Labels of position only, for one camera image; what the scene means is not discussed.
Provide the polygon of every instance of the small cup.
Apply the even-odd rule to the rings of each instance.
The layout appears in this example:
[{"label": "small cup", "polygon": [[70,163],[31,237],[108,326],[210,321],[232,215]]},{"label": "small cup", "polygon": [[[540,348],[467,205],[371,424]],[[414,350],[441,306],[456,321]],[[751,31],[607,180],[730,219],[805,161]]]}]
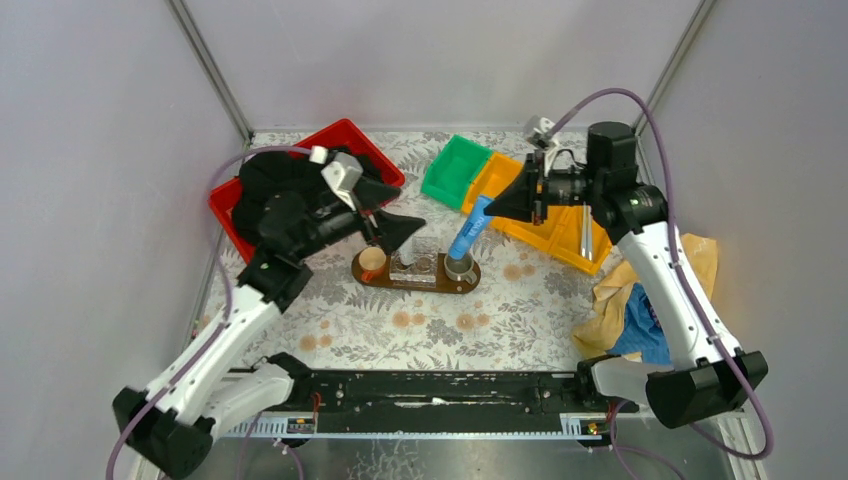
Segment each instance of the small cup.
[{"label": "small cup", "polygon": [[459,260],[454,260],[450,255],[445,255],[445,274],[454,282],[466,282],[471,285],[477,283],[477,274],[474,273],[474,258],[466,253]]},{"label": "small cup", "polygon": [[386,269],[386,253],[379,247],[368,247],[359,253],[359,266],[362,267],[363,282],[368,283]]}]

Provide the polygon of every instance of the blue cylinder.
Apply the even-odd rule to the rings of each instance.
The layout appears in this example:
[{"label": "blue cylinder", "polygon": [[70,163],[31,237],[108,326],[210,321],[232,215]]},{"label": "blue cylinder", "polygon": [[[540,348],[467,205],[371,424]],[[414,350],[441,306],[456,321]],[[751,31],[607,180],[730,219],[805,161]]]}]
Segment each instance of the blue cylinder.
[{"label": "blue cylinder", "polygon": [[485,230],[486,226],[489,225],[489,222],[492,221],[492,218],[494,217],[490,217],[483,213],[483,209],[490,203],[492,203],[492,199],[485,195],[477,197],[477,201],[474,203],[474,208],[471,210],[471,214],[468,216],[465,224],[462,225],[459,233],[456,234],[456,238],[448,251],[448,255],[450,255],[451,258],[459,260],[465,256],[465,254],[471,250],[471,245],[474,245],[474,241],[477,240],[480,233]]}]

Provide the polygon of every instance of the yellow bin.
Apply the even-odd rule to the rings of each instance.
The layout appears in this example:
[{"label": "yellow bin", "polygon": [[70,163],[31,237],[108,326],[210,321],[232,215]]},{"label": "yellow bin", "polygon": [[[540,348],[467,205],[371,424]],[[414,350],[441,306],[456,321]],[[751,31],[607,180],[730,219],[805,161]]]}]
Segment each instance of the yellow bin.
[{"label": "yellow bin", "polygon": [[[470,214],[480,195],[494,198],[521,172],[522,164],[506,155],[494,153],[480,170],[465,194],[462,212]],[[550,207],[544,225],[532,225],[505,218],[495,218],[491,226],[507,235],[550,253],[555,258],[574,265],[590,275],[598,273],[612,249],[612,242],[603,228],[592,222],[594,261],[580,255],[580,236],[583,221],[581,207]]]}]

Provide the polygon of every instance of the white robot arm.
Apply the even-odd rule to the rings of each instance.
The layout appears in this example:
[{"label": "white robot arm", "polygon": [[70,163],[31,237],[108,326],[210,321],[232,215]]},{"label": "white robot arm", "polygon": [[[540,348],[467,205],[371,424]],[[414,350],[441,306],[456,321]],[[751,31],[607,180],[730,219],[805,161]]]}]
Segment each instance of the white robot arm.
[{"label": "white robot arm", "polygon": [[[592,218],[639,275],[661,323],[673,367],[613,356],[590,359],[578,364],[583,396],[650,405],[669,428],[740,407],[747,399],[744,387],[714,341],[721,339],[752,388],[765,377],[768,366],[760,352],[744,352],[727,330],[683,251],[670,251],[665,197],[658,188],[636,179],[636,135],[618,122],[591,125],[586,163],[554,169],[552,152],[560,146],[550,134],[552,128],[548,119],[530,120],[525,138],[536,150],[486,214],[538,225],[547,218],[548,206],[589,205]],[[679,245],[679,232],[673,233],[674,244]],[[684,287],[691,288],[692,295]],[[709,326],[690,298],[703,309]]]},{"label": "white robot arm", "polygon": [[[325,158],[326,150],[319,148],[310,160],[323,164]],[[144,390],[126,387],[113,400],[122,430],[152,406],[126,443],[170,478],[188,476],[221,435],[291,394],[292,379],[272,364],[215,388],[248,343],[306,286],[312,276],[306,258],[357,232],[390,253],[424,226],[423,219],[383,212],[380,205],[396,198],[400,189],[362,174],[354,157],[339,152],[321,169],[331,195],[315,192],[308,201],[293,191],[273,195],[259,223],[262,242],[233,289],[231,314],[222,309]],[[183,375],[172,385],[177,372]]]}]

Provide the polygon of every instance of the patterned table surface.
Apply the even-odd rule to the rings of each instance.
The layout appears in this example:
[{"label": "patterned table surface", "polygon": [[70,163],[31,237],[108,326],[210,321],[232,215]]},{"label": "patterned table surface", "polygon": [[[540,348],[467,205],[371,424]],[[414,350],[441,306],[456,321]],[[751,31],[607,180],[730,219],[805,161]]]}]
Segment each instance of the patterned table surface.
[{"label": "patterned table surface", "polygon": [[[513,158],[530,147],[519,133],[460,135]],[[292,144],[296,133],[262,133],[254,146]],[[369,138],[406,175],[403,194],[386,210],[425,218],[422,235],[436,236],[446,251],[464,216],[421,193],[424,173],[450,139],[447,133],[384,132]],[[563,134],[578,161],[585,137]],[[284,314],[250,344],[235,366],[262,356],[294,354],[314,368],[572,370],[580,355],[571,329],[585,322],[592,287],[621,261],[616,249],[591,277],[529,245],[487,229],[473,248],[480,285],[466,295],[363,287],[350,274],[365,247],[348,238],[307,260],[314,277]],[[221,253],[231,278],[244,262],[231,243]],[[202,323],[223,305],[220,278],[210,286]]]}]

